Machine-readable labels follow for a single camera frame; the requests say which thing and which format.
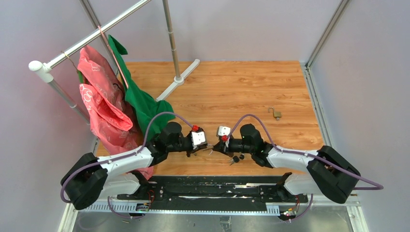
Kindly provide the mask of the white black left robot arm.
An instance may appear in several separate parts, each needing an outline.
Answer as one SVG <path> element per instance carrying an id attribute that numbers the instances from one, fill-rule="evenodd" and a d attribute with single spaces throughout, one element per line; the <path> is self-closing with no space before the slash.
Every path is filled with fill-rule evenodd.
<path id="1" fill-rule="evenodd" d="M 144 145 L 116 155 L 97 157 L 84 154 L 61 180 L 60 196 L 76 210 L 85 209 L 97 200 L 121 194 L 144 199 L 148 186 L 146 178 L 137 174 L 137 169 L 157 165 L 172 152 L 185 152 L 187 156 L 205 149 L 205 131 L 193 126 L 184 136 L 177 122 L 169 122 L 160 133 L 155 134 Z"/>

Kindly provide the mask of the small brass padlock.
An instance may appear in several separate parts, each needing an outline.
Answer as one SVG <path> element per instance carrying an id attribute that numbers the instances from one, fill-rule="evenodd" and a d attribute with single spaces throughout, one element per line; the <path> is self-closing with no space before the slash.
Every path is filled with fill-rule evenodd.
<path id="1" fill-rule="evenodd" d="M 269 113 L 272 113 L 273 118 L 275 118 L 276 120 L 280 120 L 281 117 L 282 117 L 281 112 L 275 110 L 274 107 L 269 107 L 269 108 L 268 108 L 268 112 L 269 112 Z"/>

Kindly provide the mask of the black-headed key bunch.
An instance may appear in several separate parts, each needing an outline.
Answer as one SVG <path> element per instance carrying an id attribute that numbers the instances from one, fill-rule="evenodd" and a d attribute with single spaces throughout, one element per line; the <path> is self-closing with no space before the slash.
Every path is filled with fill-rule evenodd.
<path id="1" fill-rule="evenodd" d="M 245 158 L 244 154 L 240 154 L 239 156 L 233 156 L 232 159 L 229 161 L 230 165 L 240 162 Z"/>

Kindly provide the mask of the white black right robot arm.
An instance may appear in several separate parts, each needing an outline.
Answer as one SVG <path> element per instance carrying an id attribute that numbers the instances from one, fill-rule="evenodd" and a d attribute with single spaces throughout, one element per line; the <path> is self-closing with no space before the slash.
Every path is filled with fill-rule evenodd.
<path id="1" fill-rule="evenodd" d="M 240 128 L 240 138 L 229 135 L 231 129 L 219 126 L 216 136 L 219 141 L 213 151 L 229 157 L 235 153 L 249 154 L 261 167 L 289 168 L 300 171 L 288 173 L 276 188 L 279 200 L 288 202 L 299 194 L 322 194 L 329 200 L 343 204 L 355 188 L 360 172 L 335 149 L 324 145 L 318 150 L 287 149 L 263 140 L 252 124 Z"/>

